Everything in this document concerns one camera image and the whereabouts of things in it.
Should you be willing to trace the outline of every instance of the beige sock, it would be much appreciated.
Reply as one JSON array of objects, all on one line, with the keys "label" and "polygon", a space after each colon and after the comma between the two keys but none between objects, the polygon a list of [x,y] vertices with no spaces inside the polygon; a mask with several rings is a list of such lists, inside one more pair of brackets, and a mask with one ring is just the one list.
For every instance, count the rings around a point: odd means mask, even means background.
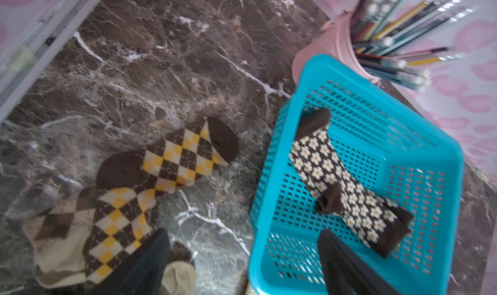
[{"label": "beige sock", "polygon": [[193,295],[196,279],[197,273],[192,265],[184,261],[176,261],[165,267],[162,286],[171,295]]},{"label": "beige sock", "polygon": [[48,288],[86,281],[83,249],[90,236],[94,188],[62,200],[27,220],[22,230],[33,246],[35,278]]}]

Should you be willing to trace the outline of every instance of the marble floor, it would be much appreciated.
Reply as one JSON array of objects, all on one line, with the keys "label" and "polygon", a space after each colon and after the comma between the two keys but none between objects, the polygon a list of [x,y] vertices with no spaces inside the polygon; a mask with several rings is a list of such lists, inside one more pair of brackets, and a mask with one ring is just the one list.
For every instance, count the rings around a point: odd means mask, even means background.
[{"label": "marble floor", "polygon": [[[311,0],[102,0],[0,126],[0,292],[39,293],[23,219],[93,185],[108,156],[212,115],[239,155],[166,196],[154,226],[196,255],[197,295],[243,293],[249,210],[295,90],[292,58],[325,21]],[[495,223],[495,193],[466,172],[453,294],[479,292]]]}]

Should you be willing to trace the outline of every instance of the argyle sock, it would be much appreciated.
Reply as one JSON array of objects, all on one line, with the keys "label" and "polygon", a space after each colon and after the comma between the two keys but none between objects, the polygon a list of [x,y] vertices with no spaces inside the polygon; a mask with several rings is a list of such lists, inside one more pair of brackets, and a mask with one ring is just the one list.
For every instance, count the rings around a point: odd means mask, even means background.
[{"label": "argyle sock", "polygon": [[214,117],[202,118],[147,145],[110,156],[98,170],[98,189],[144,185],[172,193],[228,165],[238,153],[235,133]]},{"label": "argyle sock", "polygon": [[157,198],[210,176],[238,153],[238,139],[223,122],[202,118],[147,145],[113,155],[100,167],[100,189],[86,259],[87,279],[99,283],[151,234]]},{"label": "argyle sock", "polygon": [[238,147],[233,131],[208,117],[144,149],[109,157],[96,188],[23,224],[37,280],[47,288],[100,283],[150,236],[148,220],[159,196],[228,165]]},{"label": "argyle sock", "polygon": [[96,189],[85,188],[22,224],[33,247],[35,278],[51,289],[86,281],[84,244],[96,211]]},{"label": "argyle sock", "polygon": [[[320,113],[308,117],[316,120],[323,116],[320,110]],[[359,239],[382,257],[387,257],[410,233],[407,224],[413,218],[412,214],[395,202],[365,189],[345,169],[330,143],[328,124],[295,140],[290,160],[318,200],[321,211],[341,216]]]}]

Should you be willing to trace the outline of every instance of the pencil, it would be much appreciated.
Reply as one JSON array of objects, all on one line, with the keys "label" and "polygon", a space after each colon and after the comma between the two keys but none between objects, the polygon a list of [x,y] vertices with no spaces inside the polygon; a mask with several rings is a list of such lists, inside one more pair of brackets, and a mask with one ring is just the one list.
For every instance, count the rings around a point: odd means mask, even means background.
[{"label": "pencil", "polygon": [[401,55],[395,55],[394,57],[397,59],[405,59],[413,56],[422,56],[422,55],[429,55],[429,54],[435,54],[439,53],[442,51],[453,51],[455,47],[453,46],[443,46],[443,47],[436,47],[428,50],[421,50],[421,51],[414,51],[412,53],[408,54],[401,54]]},{"label": "pencil", "polygon": [[357,43],[352,43],[352,48],[360,48],[360,47],[390,47],[394,44],[394,39],[387,36],[383,37],[380,40],[370,40],[370,41],[362,41]]},{"label": "pencil", "polygon": [[385,48],[381,50],[380,52],[376,53],[377,56],[388,56],[392,53],[395,53],[402,48],[405,48],[409,45],[411,45],[413,42],[417,42],[419,40],[425,39],[427,37],[430,37],[431,35],[445,29],[449,25],[452,25],[456,23],[457,21],[461,20],[462,18],[468,16],[472,12],[474,12],[477,9],[477,6],[473,6],[471,8],[464,8],[462,10],[459,10],[455,15],[452,14],[452,17],[444,17],[440,19],[436,19],[427,25],[420,27],[418,30],[413,31],[409,35],[405,35],[405,37],[395,44],[393,46],[390,46],[388,48]]},{"label": "pencil", "polygon": [[407,62],[402,59],[389,58],[384,56],[371,56],[365,54],[356,54],[357,59],[361,61],[369,61],[379,63],[389,68],[402,69],[407,66]]},{"label": "pencil", "polygon": [[415,67],[415,66],[423,65],[423,64],[431,64],[431,63],[436,63],[436,62],[446,62],[446,61],[460,59],[463,56],[464,56],[463,53],[456,53],[456,54],[443,55],[443,56],[425,56],[425,57],[421,56],[421,58],[419,58],[417,60],[409,61],[409,65]]},{"label": "pencil", "polygon": [[380,31],[384,29],[384,27],[389,23],[390,18],[394,16],[394,14],[406,3],[407,0],[399,0],[392,6],[392,10],[385,16],[383,21],[378,25],[373,35],[378,34]]},{"label": "pencil", "polygon": [[424,1],[420,2],[418,5],[411,8],[411,10],[408,11],[404,16],[399,18],[397,21],[392,22],[386,28],[384,28],[381,32],[376,34],[375,38],[380,39],[384,36],[387,36],[391,31],[394,31],[396,28],[398,28],[399,26],[406,23],[409,19],[416,16],[416,14],[421,12],[423,9],[425,9],[426,6],[429,6],[432,2],[433,2],[433,0],[424,0]]},{"label": "pencil", "polygon": [[359,17],[362,17],[362,13],[367,9],[369,5],[375,5],[371,3],[371,0],[359,0],[357,7],[352,15],[352,22],[355,24],[359,21]]},{"label": "pencil", "polygon": [[369,69],[369,68],[366,68],[366,69],[372,75],[375,75],[377,77],[381,77],[385,80],[399,84],[401,86],[404,86],[404,87],[409,88],[409,89],[414,90],[414,91],[424,92],[424,91],[426,91],[426,88],[428,87],[427,83],[429,82],[429,80],[425,80],[421,84],[414,84],[411,81],[407,80],[407,78],[399,77],[396,75],[391,75],[391,74],[384,73],[382,71],[378,71],[375,69]]},{"label": "pencil", "polygon": [[412,20],[412,22],[408,22],[405,24],[405,27],[402,26],[400,28],[400,31],[395,33],[393,35],[393,38],[398,38],[401,37],[402,35],[408,33],[409,31],[415,29],[416,27],[422,25],[423,23],[427,22],[428,20],[431,20],[438,15],[444,13],[447,10],[450,10],[452,7],[456,6],[458,3],[460,3],[461,0],[449,0],[444,2],[444,4],[439,4],[438,6],[435,7],[432,11],[423,11],[420,15],[421,17],[418,20]]},{"label": "pencil", "polygon": [[370,29],[372,26],[374,25],[374,22],[373,21],[367,21],[365,22],[361,28],[359,29],[359,31],[357,31],[357,33],[355,33],[353,36],[352,36],[352,42],[353,43],[356,43],[356,42],[359,42],[359,41],[363,41],[363,37],[362,35],[364,35],[366,33],[366,31],[368,29]]},{"label": "pencil", "polygon": [[369,40],[371,36],[373,35],[373,32],[376,30],[376,27],[380,24],[381,19],[388,14],[388,12],[392,9],[392,7],[388,4],[383,4],[380,6],[380,11],[378,12],[378,15],[376,19],[374,20],[374,23],[370,26],[368,30],[364,33],[363,36],[359,39],[360,41],[364,40]]},{"label": "pencil", "polygon": [[350,34],[352,36],[356,35],[357,31],[359,31],[366,22],[371,20],[373,16],[376,15],[378,9],[379,7],[377,4],[369,4],[368,6],[366,6],[364,16],[358,22],[352,25],[352,28],[350,29]]},{"label": "pencil", "polygon": [[414,22],[422,19],[423,17],[426,16],[426,14],[436,10],[438,8],[438,5],[444,0],[430,0],[430,3],[425,6],[425,8],[420,11],[419,13],[415,14],[412,18],[404,22],[401,26],[395,28],[393,31],[391,31],[388,35],[389,36],[394,36],[400,31],[403,31],[406,27],[409,27],[412,25]]}]

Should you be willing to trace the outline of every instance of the brown sock toe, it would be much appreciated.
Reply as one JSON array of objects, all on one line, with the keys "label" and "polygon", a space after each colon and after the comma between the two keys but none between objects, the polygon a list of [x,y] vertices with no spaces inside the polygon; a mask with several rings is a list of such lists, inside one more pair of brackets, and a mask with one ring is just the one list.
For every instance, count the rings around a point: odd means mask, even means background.
[{"label": "brown sock toe", "polygon": [[207,117],[212,146],[226,162],[232,162],[238,154],[237,135],[225,123],[215,117]]},{"label": "brown sock toe", "polygon": [[330,123],[331,112],[329,109],[318,109],[302,117],[295,133],[294,141],[310,136],[314,131]]},{"label": "brown sock toe", "polygon": [[140,168],[143,154],[131,150],[107,158],[96,174],[96,188],[112,189],[142,184],[148,176]]}]

